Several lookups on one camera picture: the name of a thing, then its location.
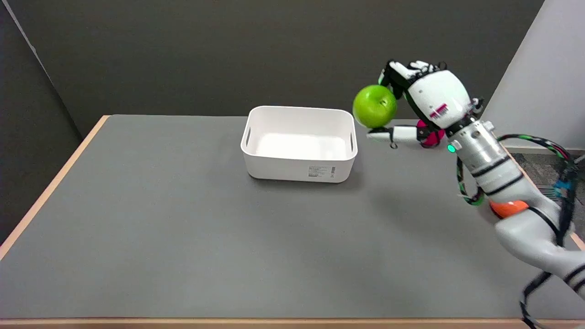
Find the white plastic bin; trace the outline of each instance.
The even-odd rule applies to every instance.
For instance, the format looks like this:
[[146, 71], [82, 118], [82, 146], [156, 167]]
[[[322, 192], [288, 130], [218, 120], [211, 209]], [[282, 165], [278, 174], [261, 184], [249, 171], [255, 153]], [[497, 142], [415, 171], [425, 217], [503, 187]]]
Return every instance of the white plastic bin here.
[[352, 115], [326, 108], [257, 107], [241, 147], [248, 173], [259, 179], [340, 183], [357, 155]]

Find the apple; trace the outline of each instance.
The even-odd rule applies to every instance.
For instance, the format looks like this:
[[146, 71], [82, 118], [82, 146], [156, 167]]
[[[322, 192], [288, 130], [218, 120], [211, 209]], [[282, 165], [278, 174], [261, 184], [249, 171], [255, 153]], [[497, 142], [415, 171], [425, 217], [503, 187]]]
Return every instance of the apple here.
[[353, 100], [353, 117], [366, 128], [381, 128], [394, 118], [396, 108], [396, 98], [388, 88], [369, 85]]

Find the dark gray wall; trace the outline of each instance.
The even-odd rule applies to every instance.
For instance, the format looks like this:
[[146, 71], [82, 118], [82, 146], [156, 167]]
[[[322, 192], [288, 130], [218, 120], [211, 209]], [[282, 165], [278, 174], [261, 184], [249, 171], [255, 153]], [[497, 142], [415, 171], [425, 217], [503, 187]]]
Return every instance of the dark gray wall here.
[[349, 110], [390, 57], [444, 60], [489, 100], [543, 0], [9, 2], [87, 133], [114, 113]]
[[0, 244], [79, 144], [59, 97], [0, 5]]

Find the table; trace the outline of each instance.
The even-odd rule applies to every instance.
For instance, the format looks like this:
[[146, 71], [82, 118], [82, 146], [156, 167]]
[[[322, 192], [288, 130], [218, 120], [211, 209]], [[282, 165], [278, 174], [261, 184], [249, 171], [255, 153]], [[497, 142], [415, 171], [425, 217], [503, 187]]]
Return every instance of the table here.
[[[245, 122], [103, 117], [0, 248], [0, 325], [524, 327], [538, 270], [457, 196], [453, 154], [358, 128], [347, 181], [256, 180]], [[530, 310], [585, 323], [558, 278]]]

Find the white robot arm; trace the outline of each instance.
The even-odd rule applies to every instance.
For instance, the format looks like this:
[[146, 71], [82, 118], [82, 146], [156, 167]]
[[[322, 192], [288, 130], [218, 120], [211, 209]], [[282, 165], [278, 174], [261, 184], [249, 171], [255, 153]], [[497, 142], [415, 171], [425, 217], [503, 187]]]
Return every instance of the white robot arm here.
[[[572, 216], [574, 186], [567, 189], [571, 194], [565, 195], [565, 200], [570, 199], [567, 207], [561, 208], [545, 197], [492, 134], [493, 125], [475, 117], [481, 111], [481, 100], [470, 98], [461, 81], [446, 69], [446, 65], [415, 61], [406, 67], [389, 61], [378, 83], [390, 85], [396, 98], [404, 94], [430, 131], [445, 130], [458, 158], [488, 198], [496, 203], [522, 200], [529, 205], [528, 209], [495, 225], [498, 240], [515, 257], [560, 277], [585, 299], [585, 251], [569, 251], [563, 247]], [[380, 129], [371, 131], [370, 137], [392, 143], [420, 140], [418, 135], [426, 133], [416, 127]], [[541, 145], [561, 152], [560, 146], [549, 143]], [[546, 275], [550, 276], [545, 273], [540, 279], [546, 280]], [[526, 324], [534, 327], [526, 321], [525, 300], [521, 301], [521, 306]]]

